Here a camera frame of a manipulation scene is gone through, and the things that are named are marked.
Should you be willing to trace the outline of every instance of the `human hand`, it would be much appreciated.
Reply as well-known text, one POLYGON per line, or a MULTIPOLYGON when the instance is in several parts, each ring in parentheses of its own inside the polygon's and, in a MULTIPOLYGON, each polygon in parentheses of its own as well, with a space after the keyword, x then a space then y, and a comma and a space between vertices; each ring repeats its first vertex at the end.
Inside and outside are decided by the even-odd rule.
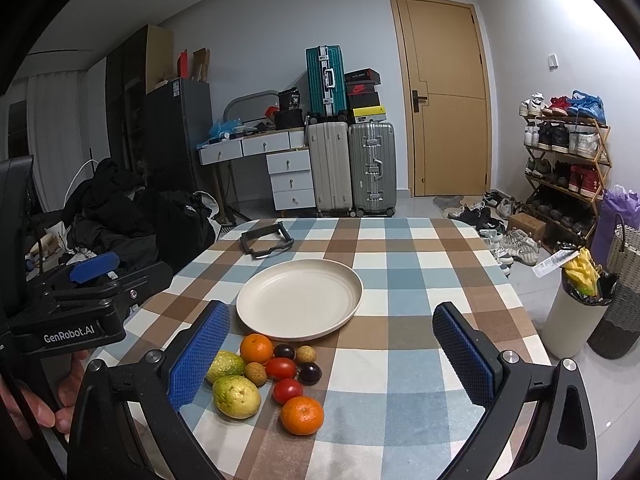
MULTIPOLYGON (((80 384, 82 383, 82 377, 84 376, 84 367, 82 366, 82 360, 86 359, 89 355, 87 350, 74 352, 71 355, 71 371, 69 375, 60 381, 58 385, 58 399, 64 406, 56 413, 47 406, 40 397, 34 394, 28 386, 22 384, 20 390, 24 396, 24 399, 29 405, 29 409, 36 419, 36 422, 41 428, 55 428, 63 434, 69 434, 71 431, 71 420, 74 416, 74 407, 78 398, 78 392, 80 391, 80 384)), ((0 398, 6 406, 14 424, 23 438, 31 438, 31 431, 27 425, 27 421, 24 420, 22 412, 15 402, 14 397, 9 392, 9 389, 4 384, 2 378, 0 378, 0 398)))

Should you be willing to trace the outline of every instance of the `white trash can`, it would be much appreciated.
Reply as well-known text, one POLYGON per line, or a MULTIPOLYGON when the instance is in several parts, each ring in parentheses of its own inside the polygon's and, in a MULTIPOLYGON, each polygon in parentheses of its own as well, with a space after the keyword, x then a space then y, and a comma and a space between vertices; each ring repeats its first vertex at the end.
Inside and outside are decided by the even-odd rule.
POLYGON ((565 286, 571 285, 563 270, 554 304, 540 333, 542 344, 558 359, 573 357, 580 351, 610 303, 583 304, 569 296, 564 290, 565 286))

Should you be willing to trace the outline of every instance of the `metal bolt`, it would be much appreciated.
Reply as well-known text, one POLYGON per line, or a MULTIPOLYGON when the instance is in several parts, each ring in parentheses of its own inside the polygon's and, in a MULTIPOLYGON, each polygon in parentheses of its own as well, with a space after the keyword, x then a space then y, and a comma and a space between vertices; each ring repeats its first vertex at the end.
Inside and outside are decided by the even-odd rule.
POLYGON ((147 363, 157 363, 160 359, 162 359, 162 350, 149 350, 145 354, 145 361, 147 363))
POLYGON ((505 350, 502 352, 502 358, 512 365, 520 360, 520 356, 513 350, 505 350))
POLYGON ((102 368, 103 362, 104 361, 102 359, 94 359, 87 365, 86 369, 90 372, 97 372, 100 368, 102 368))
POLYGON ((570 372, 573 372, 578 367, 573 359, 563 359, 562 366, 564 366, 570 372))

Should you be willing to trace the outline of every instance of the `checkered tablecloth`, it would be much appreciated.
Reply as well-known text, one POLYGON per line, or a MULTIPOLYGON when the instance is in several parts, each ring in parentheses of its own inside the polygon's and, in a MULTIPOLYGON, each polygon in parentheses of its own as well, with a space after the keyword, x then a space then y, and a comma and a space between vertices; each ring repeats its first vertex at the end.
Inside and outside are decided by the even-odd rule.
MULTIPOLYGON (((260 412, 244 421, 216 413, 210 386, 180 412, 212 461, 229 479, 436 479, 467 439, 483 409, 470 403, 431 328, 433 309, 452 301, 500 349, 548 364, 516 293, 475 229, 447 219, 283 219, 292 250, 253 260, 242 232, 224 235, 126 322, 126 338, 98 352, 107 364, 138 361, 165 348, 209 300, 232 311, 223 349, 238 351, 248 333, 235 313, 242 286, 256 272, 287 260, 326 258, 352 267, 364 294, 338 332, 311 342, 324 371, 305 395, 324 405, 324 425, 310 437, 278 423, 271 382, 260 388, 260 412)), ((271 246, 261 239, 255 248, 271 246)), ((528 405, 494 470, 504 474, 524 436, 528 405)), ((134 416, 140 419, 139 410, 134 416)))

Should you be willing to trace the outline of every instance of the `orange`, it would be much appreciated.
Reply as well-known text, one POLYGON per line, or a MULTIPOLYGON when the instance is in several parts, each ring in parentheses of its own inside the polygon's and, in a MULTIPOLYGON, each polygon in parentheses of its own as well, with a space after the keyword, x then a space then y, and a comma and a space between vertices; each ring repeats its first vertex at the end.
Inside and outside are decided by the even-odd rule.
POLYGON ((293 397, 282 407, 280 420, 285 429, 294 435, 311 435, 322 426, 324 410, 315 399, 293 397))
POLYGON ((251 334, 240 343, 240 357, 244 362, 265 364, 273 357, 273 343, 262 334, 251 334))

